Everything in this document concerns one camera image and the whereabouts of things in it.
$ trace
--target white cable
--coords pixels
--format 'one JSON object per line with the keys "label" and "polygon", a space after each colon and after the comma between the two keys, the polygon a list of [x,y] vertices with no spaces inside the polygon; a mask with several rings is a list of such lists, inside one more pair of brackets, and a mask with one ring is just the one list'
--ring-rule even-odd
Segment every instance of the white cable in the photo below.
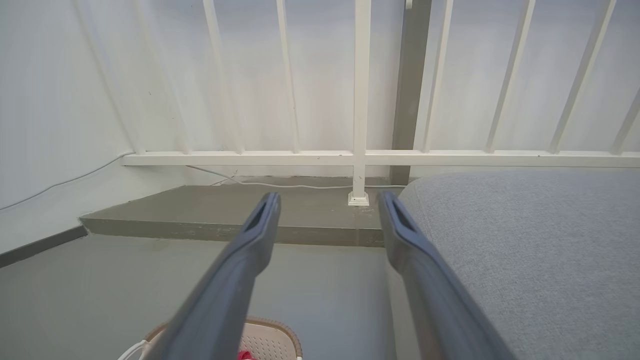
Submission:
{"label": "white cable", "polygon": [[[240,185],[263,185],[263,186],[270,186],[272,188],[308,188],[308,189],[350,189],[352,186],[351,185],[346,185],[346,186],[310,186],[310,185],[274,185],[274,184],[266,184],[266,183],[243,183],[242,181],[238,181],[236,179],[234,179],[233,177],[230,176],[226,176],[225,174],[221,174],[219,172],[215,172],[212,170],[207,170],[204,168],[199,168],[199,167],[194,167],[191,165],[186,165],[187,167],[190,168],[194,168],[196,170],[200,170],[200,171],[204,171],[204,172],[208,172],[210,174],[215,174],[218,176],[222,176],[222,177],[226,177],[227,179],[231,180],[231,181],[235,181],[236,183],[240,184]],[[406,185],[365,185],[366,188],[404,188],[406,187]]]}
{"label": "white cable", "polygon": [[22,204],[23,202],[25,202],[25,201],[27,201],[27,200],[31,200],[31,199],[33,199],[34,197],[36,197],[36,196],[38,196],[38,195],[40,195],[40,194],[42,194],[42,193],[44,193],[44,192],[46,192],[46,191],[48,191],[48,190],[52,189],[52,188],[55,188],[56,186],[60,186],[60,185],[66,184],[66,183],[70,183],[70,182],[72,182],[72,181],[75,181],[75,180],[80,179],[81,177],[85,177],[85,176],[91,175],[91,174],[93,174],[94,172],[96,172],[96,171],[98,171],[98,170],[102,170],[103,168],[107,167],[108,165],[111,165],[112,163],[114,163],[115,161],[119,160],[120,158],[123,158],[124,156],[131,155],[131,154],[135,154],[135,152],[125,152],[124,154],[122,154],[122,155],[118,156],[117,158],[115,158],[115,159],[113,159],[113,160],[109,161],[108,163],[104,164],[103,166],[101,166],[101,167],[99,167],[99,168],[97,168],[97,169],[95,169],[95,170],[92,170],[92,171],[90,171],[90,172],[88,172],[88,173],[86,173],[86,174],[80,175],[80,176],[78,176],[78,177],[74,177],[74,178],[73,178],[73,179],[71,179],[71,180],[67,180],[67,181],[63,181],[62,183],[58,183],[58,184],[51,185],[50,187],[48,187],[48,188],[46,188],[46,189],[42,190],[41,192],[39,192],[39,193],[37,193],[37,194],[35,194],[35,195],[29,196],[29,197],[28,197],[28,198],[26,198],[26,199],[22,199],[22,200],[20,200],[20,201],[18,201],[18,202],[14,202],[14,203],[13,203],[13,204],[11,204],[11,205],[8,205],[8,206],[5,206],[5,207],[3,207],[3,208],[0,208],[0,211],[2,211],[2,210],[4,210],[4,209],[8,209],[8,208],[10,208],[10,207],[12,207],[12,206],[16,206],[17,204]]}

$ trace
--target red cloth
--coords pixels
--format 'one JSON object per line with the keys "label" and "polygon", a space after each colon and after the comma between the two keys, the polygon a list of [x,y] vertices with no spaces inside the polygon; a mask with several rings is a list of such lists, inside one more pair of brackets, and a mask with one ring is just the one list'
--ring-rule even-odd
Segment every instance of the red cloth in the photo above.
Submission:
{"label": "red cloth", "polygon": [[238,360],[256,360],[251,356],[249,351],[240,351],[238,353]]}

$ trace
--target gray cushion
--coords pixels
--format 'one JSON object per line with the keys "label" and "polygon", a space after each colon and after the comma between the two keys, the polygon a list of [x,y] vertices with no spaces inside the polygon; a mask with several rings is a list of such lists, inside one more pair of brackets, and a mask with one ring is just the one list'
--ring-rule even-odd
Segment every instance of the gray cushion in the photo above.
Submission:
{"label": "gray cushion", "polygon": [[640,358],[640,171],[446,174],[400,199],[519,359]]}

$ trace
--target white railing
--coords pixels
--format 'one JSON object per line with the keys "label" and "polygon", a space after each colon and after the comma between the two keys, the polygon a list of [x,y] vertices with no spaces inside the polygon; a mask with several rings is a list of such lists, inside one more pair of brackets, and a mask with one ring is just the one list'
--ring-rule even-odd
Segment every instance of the white railing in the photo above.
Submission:
{"label": "white railing", "polygon": [[[442,30],[438,39],[436,62],[431,96],[427,112],[426,130],[423,136],[422,150],[367,150],[367,100],[369,86],[369,43],[371,30],[371,0],[355,0],[355,78],[354,78],[354,115],[353,115],[353,150],[352,151],[305,151],[298,135],[298,119],[296,101],[289,62],[287,42],[287,23],[283,0],[275,0],[278,8],[280,39],[285,66],[285,84],[289,101],[289,117],[293,134],[291,151],[245,151],[241,140],[236,117],[234,99],[227,83],[227,71],[221,50],[220,31],[213,0],[204,0],[207,25],[211,45],[215,54],[216,70],[220,79],[220,94],[224,96],[224,124],[228,139],[227,148],[231,151],[192,151],[186,136],[186,124],[182,117],[175,118],[175,128],[182,151],[145,151],[140,140],[136,123],[129,111],[127,99],[122,94],[109,57],[102,46],[97,30],[93,26],[91,13],[82,0],[76,1],[77,10],[83,20],[83,26],[106,82],[113,96],[114,103],[125,125],[125,130],[136,154],[125,156],[122,165],[334,165],[353,167],[353,191],[349,194],[349,204],[366,206],[369,198],[365,192],[365,167],[367,165],[437,165],[437,166],[491,166],[491,167],[640,167],[640,152],[623,152],[625,140],[640,111],[640,90],[632,103],[627,116],[618,131],[611,150],[606,151],[561,151],[564,130],[572,121],[573,108],[579,100],[585,79],[589,77],[595,58],[598,55],[602,39],[607,30],[611,13],[616,0],[605,0],[605,6],[598,16],[588,44],[582,56],[576,77],[573,81],[568,100],[557,124],[555,133],[550,139],[547,151],[498,151],[494,149],[494,139],[503,123],[503,110],[510,101],[512,82],[518,72],[518,66],[527,40],[535,0],[524,0],[524,6],[509,57],[507,71],[500,91],[491,123],[486,147],[483,151],[442,151],[431,150],[429,125],[438,106],[444,61],[447,52],[447,39],[451,24],[453,0],[445,0]],[[148,9],[138,6],[143,27],[146,26]],[[153,49],[157,49],[157,39],[147,32],[148,41]],[[167,94],[173,96],[175,91],[168,72],[160,57],[156,59],[164,71],[164,83]]]}

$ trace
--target gray vertical column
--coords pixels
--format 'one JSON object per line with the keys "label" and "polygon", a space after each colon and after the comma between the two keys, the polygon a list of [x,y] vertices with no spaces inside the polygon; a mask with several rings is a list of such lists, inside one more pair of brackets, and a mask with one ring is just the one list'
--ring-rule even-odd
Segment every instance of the gray vertical column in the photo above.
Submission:
{"label": "gray vertical column", "polygon": [[[393,150],[413,149],[430,15],[431,0],[406,0],[398,70],[396,118],[391,147]],[[408,184],[410,170],[411,166],[391,166],[389,172],[391,183]]]}

